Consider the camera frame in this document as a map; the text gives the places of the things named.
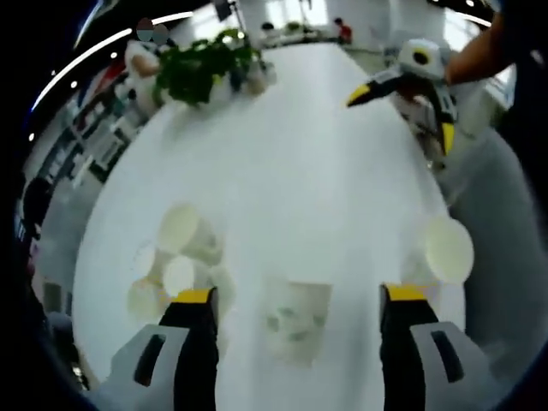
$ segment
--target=green plant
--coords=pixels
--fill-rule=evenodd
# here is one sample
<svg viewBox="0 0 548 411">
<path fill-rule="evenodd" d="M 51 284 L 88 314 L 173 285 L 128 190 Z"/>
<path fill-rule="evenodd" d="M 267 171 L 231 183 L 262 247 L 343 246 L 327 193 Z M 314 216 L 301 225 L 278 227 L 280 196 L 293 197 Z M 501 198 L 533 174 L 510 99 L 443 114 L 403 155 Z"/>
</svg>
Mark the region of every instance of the green plant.
<svg viewBox="0 0 548 411">
<path fill-rule="evenodd" d="M 288 24 L 285 25 L 285 30 L 288 33 L 297 32 L 302 29 L 302 24 L 298 21 L 290 21 Z"/>
<path fill-rule="evenodd" d="M 254 57 L 260 58 L 260 53 L 237 28 L 223 30 L 211 41 L 196 40 L 184 50 L 171 48 L 160 56 L 154 98 L 159 101 L 162 90 L 167 90 L 172 98 L 192 106 L 209 103 L 215 81 L 231 70 L 247 72 Z"/>
</svg>

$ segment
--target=paper cup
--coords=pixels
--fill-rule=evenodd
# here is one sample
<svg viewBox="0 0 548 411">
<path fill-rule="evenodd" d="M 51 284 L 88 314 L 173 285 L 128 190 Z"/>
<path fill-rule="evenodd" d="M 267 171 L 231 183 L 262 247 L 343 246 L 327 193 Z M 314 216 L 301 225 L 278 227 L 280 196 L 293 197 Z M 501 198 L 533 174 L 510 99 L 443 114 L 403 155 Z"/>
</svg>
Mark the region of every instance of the paper cup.
<svg viewBox="0 0 548 411">
<path fill-rule="evenodd" d="M 266 344 L 278 359 L 311 366 L 318 356 L 331 286 L 272 281 L 266 295 Z"/>
<path fill-rule="evenodd" d="M 177 297 L 185 289 L 211 288 L 211 272 L 201 261 L 180 255 L 165 266 L 163 284 L 167 295 Z"/>
<path fill-rule="evenodd" d="M 172 259 L 173 255 L 158 250 L 152 243 L 146 243 L 137 250 L 133 271 L 136 277 L 147 277 L 151 283 L 162 286 L 164 267 Z"/>
<path fill-rule="evenodd" d="M 128 311 L 134 319 L 152 322 L 164 315 L 170 298 L 159 285 L 145 277 L 131 284 L 127 303 Z"/>
<path fill-rule="evenodd" d="M 434 217 L 417 243 L 403 270 L 403 283 L 432 286 L 466 281 L 474 265 L 474 245 L 462 224 L 450 217 Z"/>
<path fill-rule="evenodd" d="M 164 215 L 158 231 L 158 248 L 217 265 L 222 247 L 211 225 L 189 204 L 174 205 Z"/>
</svg>

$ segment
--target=window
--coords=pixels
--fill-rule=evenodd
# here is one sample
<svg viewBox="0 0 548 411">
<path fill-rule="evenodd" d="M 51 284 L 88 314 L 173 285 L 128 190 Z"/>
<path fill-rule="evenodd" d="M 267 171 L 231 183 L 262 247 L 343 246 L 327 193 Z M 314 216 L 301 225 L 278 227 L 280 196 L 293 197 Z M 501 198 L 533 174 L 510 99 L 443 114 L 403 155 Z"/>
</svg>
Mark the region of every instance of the window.
<svg viewBox="0 0 548 411">
<path fill-rule="evenodd" d="M 232 14 L 225 21 L 219 21 L 215 6 L 210 3 L 194 11 L 194 15 L 190 18 L 190 24 L 193 27 L 195 38 L 212 39 L 225 28 L 238 27 L 238 19 Z"/>
<path fill-rule="evenodd" d="M 445 10 L 444 39 L 452 50 L 461 51 L 478 34 L 480 29 L 472 22 L 463 19 L 452 10 Z M 505 89 L 511 74 L 511 67 L 497 74 L 493 79 L 495 86 Z"/>
<path fill-rule="evenodd" d="M 307 2 L 301 3 L 300 0 L 269 0 L 266 3 L 266 13 L 275 28 L 283 28 L 290 21 L 303 19 L 313 26 L 328 23 L 325 0 L 315 0 L 311 9 Z"/>
<path fill-rule="evenodd" d="M 480 29 L 472 22 L 461 18 L 452 10 L 445 10 L 444 39 L 451 50 L 461 51 L 479 33 Z"/>
</svg>

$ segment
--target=white table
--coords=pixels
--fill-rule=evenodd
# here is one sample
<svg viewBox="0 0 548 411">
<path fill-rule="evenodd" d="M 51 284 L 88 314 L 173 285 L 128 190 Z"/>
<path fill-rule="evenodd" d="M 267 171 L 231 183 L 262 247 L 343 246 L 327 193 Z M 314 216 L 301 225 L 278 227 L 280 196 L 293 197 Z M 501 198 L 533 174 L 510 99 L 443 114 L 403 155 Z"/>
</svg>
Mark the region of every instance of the white table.
<svg viewBox="0 0 548 411">
<path fill-rule="evenodd" d="M 378 285 L 398 281 L 417 224 L 446 213 L 422 153 L 388 101 L 344 103 L 366 79 L 336 45 L 265 53 L 278 83 L 215 112 L 171 103 L 104 185 L 80 247 L 74 332 L 99 380 L 143 324 L 126 312 L 137 248 L 163 213 L 194 203 L 225 241 L 236 284 L 222 327 L 220 410 L 382 409 Z M 263 341 L 266 276 L 332 283 L 320 357 L 284 366 Z M 464 322 L 462 288 L 444 289 L 441 319 Z"/>
</svg>

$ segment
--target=person in red shirt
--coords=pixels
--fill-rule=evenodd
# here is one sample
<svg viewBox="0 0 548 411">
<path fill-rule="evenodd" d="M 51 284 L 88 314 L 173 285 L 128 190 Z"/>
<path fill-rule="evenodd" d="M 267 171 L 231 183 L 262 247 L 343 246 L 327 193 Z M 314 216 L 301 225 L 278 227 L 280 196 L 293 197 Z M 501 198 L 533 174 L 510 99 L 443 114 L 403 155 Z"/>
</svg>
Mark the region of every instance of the person in red shirt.
<svg viewBox="0 0 548 411">
<path fill-rule="evenodd" d="M 343 19 L 340 17 L 337 17 L 334 22 L 339 27 L 339 43 L 343 45 L 352 44 L 352 28 L 344 24 Z"/>
</svg>

